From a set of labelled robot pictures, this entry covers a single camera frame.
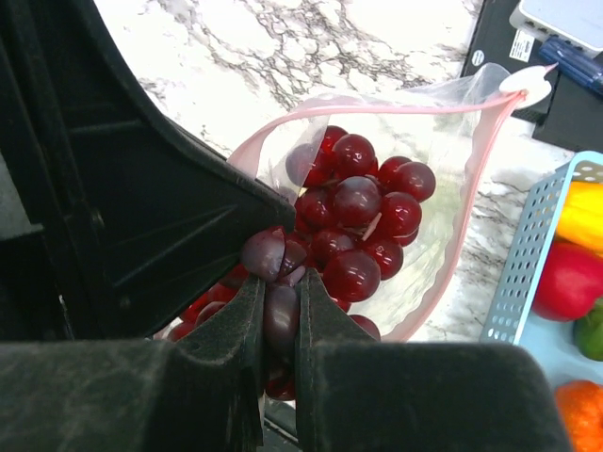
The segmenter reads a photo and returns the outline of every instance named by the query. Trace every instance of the bunch of grapes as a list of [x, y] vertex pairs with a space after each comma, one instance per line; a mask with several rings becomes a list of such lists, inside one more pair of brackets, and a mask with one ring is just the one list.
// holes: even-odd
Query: bunch of grapes
[[[334, 303], [348, 312], [369, 299], [381, 281], [402, 268], [404, 247], [418, 235], [421, 203], [435, 191], [435, 176], [425, 164], [393, 156], [381, 165], [372, 144], [329, 126], [316, 158], [293, 151], [285, 161], [291, 181], [304, 191], [295, 202], [295, 231], [276, 227], [251, 237], [240, 264], [188, 307], [169, 339], [178, 340], [233, 299], [252, 273], [268, 285], [264, 300], [264, 338], [269, 350], [266, 393], [295, 398], [293, 353], [300, 300], [295, 290], [308, 267], [315, 268]], [[302, 179], [304, 170], [310, 167]], [[376, 340], [377, 326], [362, 315], [350, 318]]]

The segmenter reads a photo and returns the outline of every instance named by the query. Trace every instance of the yellow bell pepper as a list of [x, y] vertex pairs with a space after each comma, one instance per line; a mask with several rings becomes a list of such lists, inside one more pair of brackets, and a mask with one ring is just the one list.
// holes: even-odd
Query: yellow bell pepper
[[557, 235], [603, 257], [603, 185], [571, 183]]

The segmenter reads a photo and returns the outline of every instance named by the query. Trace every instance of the plastic bag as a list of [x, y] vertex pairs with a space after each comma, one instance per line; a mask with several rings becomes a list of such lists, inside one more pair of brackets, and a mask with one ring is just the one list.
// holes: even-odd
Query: plastic bag
[[380, 163], [404, 155], [431, 167], [436, 190], [421, 204], [419, 235], [404, 249], [401, 272], [382, 281], [370, 299], [353, 303], [350, 310], [373, 320], [384, 341], [407, 340], [448, 286], [494, 140], [528, 96], [524, 90], [500, 92], [508, 76], [500, 66], [488, 64], [471, 77], [379, 97], [323, 93], [267, 124], [228, 159], [291, 203], [302, 187], [287, 174], [286, 158], [299, 148], [307, 153], [303, 181], [328, 124], [368, 138]]

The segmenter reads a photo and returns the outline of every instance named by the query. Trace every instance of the white label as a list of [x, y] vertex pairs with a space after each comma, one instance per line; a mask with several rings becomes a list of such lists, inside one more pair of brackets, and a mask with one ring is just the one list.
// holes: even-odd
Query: white label
[[480, 66], [483, 63], [484, 59], [485, 59], [485, 55], [483, 54], [483, 52], [481, 50], [476, 50], [473, 53], [473, 56], [471, 57], [471, 63], [474, 66]]
[[511, 44], [509, 57], [527, 63], [530, 60], [531, 49], [533, 46], [534, 37], [525, 31], [517, 30], [513, 44]]

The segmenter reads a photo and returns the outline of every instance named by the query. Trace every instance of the red bell pepper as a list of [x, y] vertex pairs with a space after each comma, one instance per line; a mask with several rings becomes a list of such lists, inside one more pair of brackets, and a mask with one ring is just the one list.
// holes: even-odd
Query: red bell pepper
[[532, 310], [543, 318], [568, 322], [587, 315], [603, 297], [603, 259], [567, 242], [553, 242]]

